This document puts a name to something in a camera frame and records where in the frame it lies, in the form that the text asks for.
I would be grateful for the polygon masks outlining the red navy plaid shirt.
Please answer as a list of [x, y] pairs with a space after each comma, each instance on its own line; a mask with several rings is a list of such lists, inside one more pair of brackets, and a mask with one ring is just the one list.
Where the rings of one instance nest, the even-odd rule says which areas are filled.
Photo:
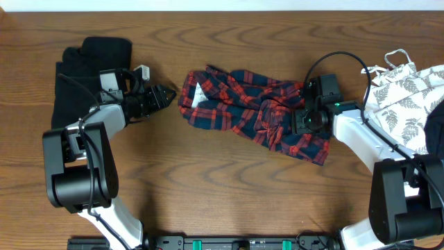
[[232, 131], [269, 151], [323, 165], [330, 135], [292, 132], [293, 112], [305, 107], [304, 86], [301, 81], [277, 80], [248, 70], [226, 72], [208, 65], [188, 73], [178, 107], [193, 127]]

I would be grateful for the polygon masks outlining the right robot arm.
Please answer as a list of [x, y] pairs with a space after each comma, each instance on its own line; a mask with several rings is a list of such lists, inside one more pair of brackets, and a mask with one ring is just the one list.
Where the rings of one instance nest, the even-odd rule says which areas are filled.
[[339, 233], [342, 249], [415, 249], [413, 240], [443, 234], [443, 161], [418, 155], [379, 128], [356, 101], [345, 101], [333, 74], [306, 78], [295, 134], [328, 133], [372, 174], [368, 216]]

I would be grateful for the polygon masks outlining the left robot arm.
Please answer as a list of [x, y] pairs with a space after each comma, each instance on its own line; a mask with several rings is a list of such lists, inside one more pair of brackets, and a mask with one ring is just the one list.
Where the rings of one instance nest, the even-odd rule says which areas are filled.
[[56, 208], [65, 208], [90, 221], [101, 238], [75, 237], [68, 249], [156, 249], [118, 196], [119, 178], [110, 139], [137, 118], [149, 117], [170, 106], [177, 93], [151, 85], [144, 65], [103, 70], [100, 91], [92, 94], [79, 78], [58, 74], [94, 100], [77, 122], [47, 131], [42, 136], [46, 192]]

